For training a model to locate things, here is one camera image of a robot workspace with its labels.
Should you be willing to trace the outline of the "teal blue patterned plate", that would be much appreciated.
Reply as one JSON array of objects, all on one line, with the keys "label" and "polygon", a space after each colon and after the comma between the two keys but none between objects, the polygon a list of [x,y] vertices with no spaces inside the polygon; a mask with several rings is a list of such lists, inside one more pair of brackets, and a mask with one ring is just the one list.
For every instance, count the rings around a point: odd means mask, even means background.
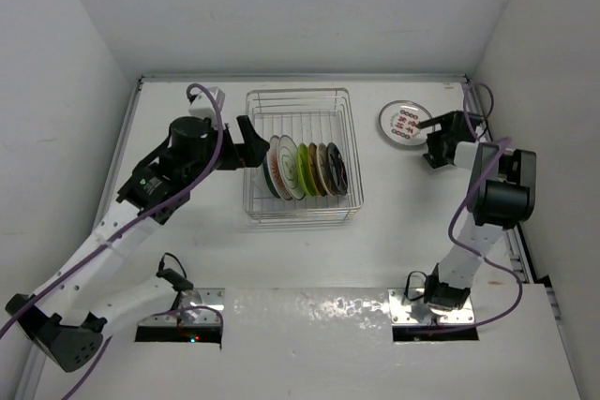
[{"label": "teal blue patterned plate", "polygon": [[262,173],[264,176],[264,180],[266,182],[266,185],[270,191],[270,193],[273,195],[273,197],[275,199],[281,199],[280,195],[278,194],[278,191],[276,190],[271,176],[270,176],[270,172],[269,172],[269,166],[268,166],[268,157],[266,156],[262,162]]}]

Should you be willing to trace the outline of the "black patterned plate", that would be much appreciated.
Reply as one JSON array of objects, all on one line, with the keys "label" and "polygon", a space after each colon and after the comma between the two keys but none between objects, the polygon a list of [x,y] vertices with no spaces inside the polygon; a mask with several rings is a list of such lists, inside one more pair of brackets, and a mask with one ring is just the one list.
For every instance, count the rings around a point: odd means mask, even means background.
[{"label": "black patterned plate", "polygon": [[348,176],[341,152],[333,142],[330,142],[327,145],[327,153],[333,184],[337,193],[345,196],[348,193]]}]

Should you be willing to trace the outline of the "white plate red characters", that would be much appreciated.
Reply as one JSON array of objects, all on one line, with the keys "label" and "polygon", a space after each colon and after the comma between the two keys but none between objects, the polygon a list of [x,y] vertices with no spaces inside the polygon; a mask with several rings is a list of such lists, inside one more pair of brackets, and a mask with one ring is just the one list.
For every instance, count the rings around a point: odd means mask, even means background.
[{"label": "white plate red characters", "polygon": [[431,113],[422,105],[410,100],[394,100],[382,107],[378,115],[378,128],[390,144],[405,149],[426,145],[428,132],[435,126],[421,129],[421,122],[432,119]]}]

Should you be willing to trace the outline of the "white plate orange sunburst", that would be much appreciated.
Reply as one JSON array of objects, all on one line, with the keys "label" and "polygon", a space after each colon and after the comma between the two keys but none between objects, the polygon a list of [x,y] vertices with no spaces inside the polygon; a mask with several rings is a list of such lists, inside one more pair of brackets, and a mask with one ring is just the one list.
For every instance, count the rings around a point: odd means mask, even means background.
[{"label": "white plate orange sunburst", "polygon": [[293,197],[285,186],[278,167],[278,142],[279,136],[273,135],[270,138],[270,148],[267,154],[267,167],[270,181],[277,192],[277,195],[282,200],[292,200]]}]

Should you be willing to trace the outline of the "lime green plate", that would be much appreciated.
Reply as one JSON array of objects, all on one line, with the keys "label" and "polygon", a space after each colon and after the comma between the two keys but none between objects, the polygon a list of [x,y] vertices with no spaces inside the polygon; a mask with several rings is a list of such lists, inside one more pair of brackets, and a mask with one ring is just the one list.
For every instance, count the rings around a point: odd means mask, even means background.
[{"label": "lime green plate", "polygon": [[298,145],[296,163],[299,182],[305,194],[310,197],[316,197],[317,190],[310,178],[311,173],[308,163],[308,148],[304,143]]}]

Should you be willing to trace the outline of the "mustard yellow plate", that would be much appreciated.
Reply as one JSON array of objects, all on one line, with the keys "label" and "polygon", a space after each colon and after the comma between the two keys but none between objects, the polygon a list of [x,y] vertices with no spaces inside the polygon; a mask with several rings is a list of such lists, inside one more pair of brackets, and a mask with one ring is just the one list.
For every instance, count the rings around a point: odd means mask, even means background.
[{"label": "mustard yellow plate", "polygon": [[323,188],[318,171],[317,145],[314,142],[311,142],[308,146],[308,162],[315,190],[320,197],[325,197],[326,191]]}]

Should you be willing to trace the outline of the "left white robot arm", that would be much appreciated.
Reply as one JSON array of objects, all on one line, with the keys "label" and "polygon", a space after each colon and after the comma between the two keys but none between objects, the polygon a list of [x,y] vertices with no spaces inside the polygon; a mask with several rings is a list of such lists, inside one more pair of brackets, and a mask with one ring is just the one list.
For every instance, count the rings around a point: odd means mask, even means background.
[{"label": "left white robot arm", "polygon": [[51,279],[31,294],[15,294],[5,310],[64,372],[84,367],[103,342],[127,326],[174,305],[193,284],[159,266],[140,285],[100,300],[98,295],[129,257],[190,199],[215,170],[261,166],[269,143],[246,115],[236,119],[235,143],[219,119],[174,119],[166,139],[132,170],[107,213]]}]

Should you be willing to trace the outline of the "white plate green rim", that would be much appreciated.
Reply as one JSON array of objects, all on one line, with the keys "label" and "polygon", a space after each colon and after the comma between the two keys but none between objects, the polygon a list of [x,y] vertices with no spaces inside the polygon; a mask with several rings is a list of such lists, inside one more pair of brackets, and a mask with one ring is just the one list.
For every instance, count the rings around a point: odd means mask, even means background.
[{"label": "white plate green rim", "polygon": [[281,135],[277,145],[277,163],[283,184],[294,200],[302,200],[305,191],[300,186],[298,165],[298,148],[288,135]]}]

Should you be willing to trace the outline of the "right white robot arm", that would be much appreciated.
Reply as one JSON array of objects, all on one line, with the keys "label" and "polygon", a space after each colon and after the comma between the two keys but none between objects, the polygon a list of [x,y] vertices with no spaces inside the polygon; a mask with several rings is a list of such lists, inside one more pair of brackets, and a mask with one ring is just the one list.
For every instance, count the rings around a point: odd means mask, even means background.
[{"label": "right white robot arm", "polygon": [[426,278],[422,300],[439,310],[464,306],[482,264],[502,267],[488,253],[503,234],[533,214],[537,182],[537,154],[511,149],[510,140],[481,141],[477,128],[484,116],[451,111],[419,122],[427,134],[424,159],[433,169],[447,165],[471,172],[465,198],[448,226],[453,243],[449,253]]}]

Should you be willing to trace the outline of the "beige cream plate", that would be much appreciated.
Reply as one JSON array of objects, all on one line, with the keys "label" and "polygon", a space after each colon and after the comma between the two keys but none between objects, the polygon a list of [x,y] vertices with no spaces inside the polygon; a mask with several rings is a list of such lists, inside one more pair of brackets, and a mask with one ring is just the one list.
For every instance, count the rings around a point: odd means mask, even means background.
[{"label": "beige cream plate", "polygon": [[318,158],[318,173],[322,186],[326,193],[330,196],[337,194],[331,178],[331,171],[327,160],[327,147],[324,143],[320,143],[317,148]]}]

